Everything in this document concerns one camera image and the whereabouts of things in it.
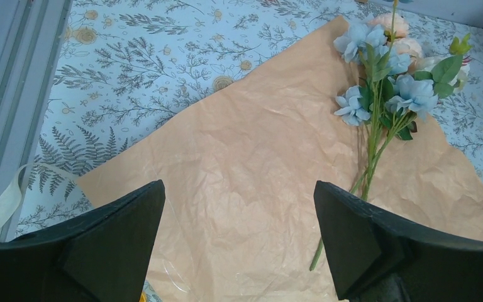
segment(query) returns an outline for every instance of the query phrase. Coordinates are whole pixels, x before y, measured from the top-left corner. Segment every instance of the floral tablecloth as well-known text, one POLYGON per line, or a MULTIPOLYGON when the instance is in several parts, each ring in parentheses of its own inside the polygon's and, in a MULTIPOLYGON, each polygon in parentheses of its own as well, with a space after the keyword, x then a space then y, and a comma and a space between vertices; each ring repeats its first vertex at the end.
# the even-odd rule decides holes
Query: floral tablecloth
MULTIPOLYGON (((388 11, 353 0, 75 0, 36 161, 85 174, 328 20, 388 11)), ((483 180, 483 30, 402 15, 427 55, 472 33, 470 83, 435 117, 483 180)), ((72 183, 36 167, 16 234, 90 209, 72 183)))

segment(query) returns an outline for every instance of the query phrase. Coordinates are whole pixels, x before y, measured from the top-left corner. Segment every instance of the wrinkled paper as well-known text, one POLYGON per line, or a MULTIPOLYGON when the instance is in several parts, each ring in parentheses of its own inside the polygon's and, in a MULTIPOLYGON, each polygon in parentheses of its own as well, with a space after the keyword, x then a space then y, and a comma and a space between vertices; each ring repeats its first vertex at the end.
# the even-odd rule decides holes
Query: wrinkled paper
MULTIPOLYGON (((95 207, 162 179, 167 200, 147 280, 164 301, 337 301, 322 254, 317 180, 350 189, 365 133, 333 112, 358 82, 333 40, 337 18, 99 168, 79 185, 95 207)), ((370 202, 483 240, 483 184, 433 118, 382 156, 370 202)))

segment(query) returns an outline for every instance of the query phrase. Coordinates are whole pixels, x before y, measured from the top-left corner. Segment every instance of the white ribbon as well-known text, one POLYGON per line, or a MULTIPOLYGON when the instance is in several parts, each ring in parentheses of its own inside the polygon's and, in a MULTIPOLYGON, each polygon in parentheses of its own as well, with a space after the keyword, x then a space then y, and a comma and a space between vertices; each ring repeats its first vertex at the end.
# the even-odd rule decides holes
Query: white ribbon
POLYGON ((75 181, 78 178, 78 176, 76 176, 75 174, 71 174, 48 164, 36 163, 22 165, 12 178, 12 181, 10 182, 8 187, 6 187, 4 192, 0 195, 0 229, 2 229, 2 227, 10 219, 10 217, 12 217, 14 212, 19 208, 21 201, 25 197, 25 191, 22 191, 19 187, 19 174, 24 168, 28 167, 29 165, 40 165, 42 167, 46 167, 54 173, 57 173, 60 176, 67 178, 71 181, 75 181))

